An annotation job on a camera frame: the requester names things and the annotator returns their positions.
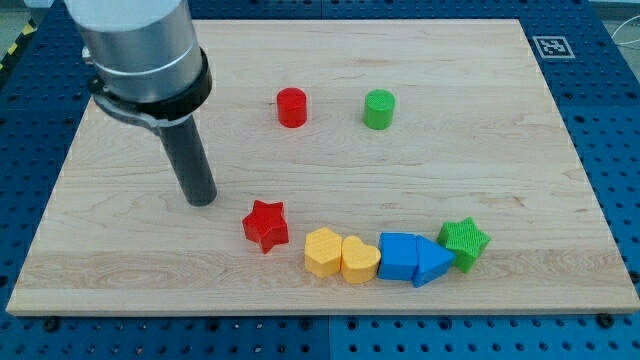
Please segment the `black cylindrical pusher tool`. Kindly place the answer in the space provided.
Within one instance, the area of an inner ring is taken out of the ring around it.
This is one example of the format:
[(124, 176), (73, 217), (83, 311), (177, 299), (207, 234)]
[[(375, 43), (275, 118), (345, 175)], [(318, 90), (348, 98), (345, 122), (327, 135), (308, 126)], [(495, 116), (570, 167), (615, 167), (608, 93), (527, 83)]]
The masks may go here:
[(161, 127), (159, 137), (187, 202), (196, 207), (212, 203), (217, 188), (193, 116)]

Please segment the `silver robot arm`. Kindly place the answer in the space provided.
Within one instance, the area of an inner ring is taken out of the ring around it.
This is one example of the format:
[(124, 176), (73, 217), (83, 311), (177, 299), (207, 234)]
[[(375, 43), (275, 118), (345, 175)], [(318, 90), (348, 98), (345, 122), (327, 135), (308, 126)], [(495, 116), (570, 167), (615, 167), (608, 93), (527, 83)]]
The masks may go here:
[(94, 102), (160, 138), (187, 202), (206, 206), (216, 184), (193, 118), (213, 89), (186, 0), (65, 0), (84, 41)]

